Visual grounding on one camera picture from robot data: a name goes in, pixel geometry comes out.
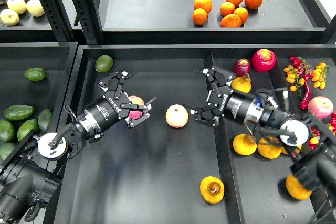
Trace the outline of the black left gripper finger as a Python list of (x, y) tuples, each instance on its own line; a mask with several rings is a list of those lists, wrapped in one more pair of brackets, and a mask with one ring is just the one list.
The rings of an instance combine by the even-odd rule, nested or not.
[(103, 90), (104, 92), (112, 91), (109, 87), (111, 86), (111, 83), (114, 83), (115, 89), (114, 89), (114, 98), (116, 100), (120, 99), (121, 93), (123, 92), (123, 85), (126, 79), (129, 79), (130, 77), (134, 76), (137, 72), (131, 72), (128, 73), (126, 71), (120, 72), (120, 71), (113, 71), (101, 80), (98, 81), (98, 87)]
[[(145, 103), (145, 105), (136, 105), (133, 104), (131, 101), (129, 103), (122, 103), (121, 110), (125, 114), (123, 117), (127, 122), (129, 128), (133, 128), (139, 125), (144, 120), (150, 117), (149, 111), (152, 109), (151, 103), (156, 100), (156, 97), (152, 98), (150, 101)], [(143, 115), (139, 119), (130, 119), (129, 113), (130, 111), (142, 111)]]

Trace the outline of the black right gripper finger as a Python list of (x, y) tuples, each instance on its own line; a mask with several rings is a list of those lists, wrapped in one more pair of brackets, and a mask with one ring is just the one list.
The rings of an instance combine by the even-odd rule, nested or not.
[(219, 126), (219, 117), (213, 116), (212, 118), (206, 118), (204, 116), (205, 112), (213, 112), (218, 108), (218, 103), (210, 103), (204, 107), (195, 107), (193, 105), (183, 103), (183, 106), (189, 110), (190, 114), (194, 116), (194, 121), (204, 126), (208, 127), (218, 127)]
[[(205, 68), (202, 71), (194, 69), (193, 72), (204, 75), (211, 86), (210, 90), (214, 91), (218, 97), (231, 95), (233, 93), (233, 89), (231, 88), (231, 82), (236, 78), (236, 75), (233, 72), (230, 72), (218, 66)], [(219, 84), (215, 76), (216, 73), (219, 73), (224, 77), (224, 85), (221, 86)]]

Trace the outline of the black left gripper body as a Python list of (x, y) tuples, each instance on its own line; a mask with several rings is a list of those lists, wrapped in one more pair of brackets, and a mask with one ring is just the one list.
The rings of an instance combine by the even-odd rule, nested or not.
[(114, 97), (114, 93), (115, 90), (108, 90), (84, 109), (85, 118), (98, 132), (104, 132), (129, 115), (130, 109), (121, 106), (131, 103), (127, 93), (121, 92), (118, 99)]

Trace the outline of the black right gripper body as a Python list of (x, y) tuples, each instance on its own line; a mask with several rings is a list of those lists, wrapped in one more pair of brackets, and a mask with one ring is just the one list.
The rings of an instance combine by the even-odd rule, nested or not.
[(210, 90), (206, 100), (209, 104), (218, 104), (212, 109), (215, 116), (223, 116), (239, 124), (260, 121), (264, 108), (261, 107), (261, 103), (257, 101), (256, 97), (236, 91), (228, 86), (221, 86), (218, 90), (221, 92), (221, 96), (214, 90)]

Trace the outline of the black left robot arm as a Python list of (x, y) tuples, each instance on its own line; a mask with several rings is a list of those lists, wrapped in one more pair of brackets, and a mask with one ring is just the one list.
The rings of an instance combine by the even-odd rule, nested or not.
[(59, 171), (85, 146), (99, 141), (106, 130), (121, 120), (133, 128), (148, 119), (151, 103), (134, 104), (123, 90), (133, 74), (113, 71), (98, 82), (104, 94), (76, 115), (68, 106), (64, 110), (72, 122), (38, 136), (27, 136), (1, 163), (1, 223), (33, 221), (46, 208), (62, 182)]

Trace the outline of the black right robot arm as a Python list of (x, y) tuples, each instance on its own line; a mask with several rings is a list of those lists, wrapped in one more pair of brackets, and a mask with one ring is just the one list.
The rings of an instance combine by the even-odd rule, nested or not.
[[(328, 194), (309, 223), (332, 223), (327, 216), (335, 210), (335, 135), (327, 126), (310, 112), (302, 116), (290, 113), (288, 88), (259, 89), (251, 95), (234, 89), (238, 78), (226, 69), (211, 66), (197, 73), (207, 80), (208, 96), (206, 106), (187, 105), (195, 121), (217, 127), (224, 117), (241, 125), (252, 123), (253, 132), (275, 137), (273, 146), (285, 148), (293, 161), (292, 175), (304, 189), (313, 193), (323, 189)], [(295, 149), (308, 141), (312, 127), (321, 133), (321, 142), (299, 156)]]

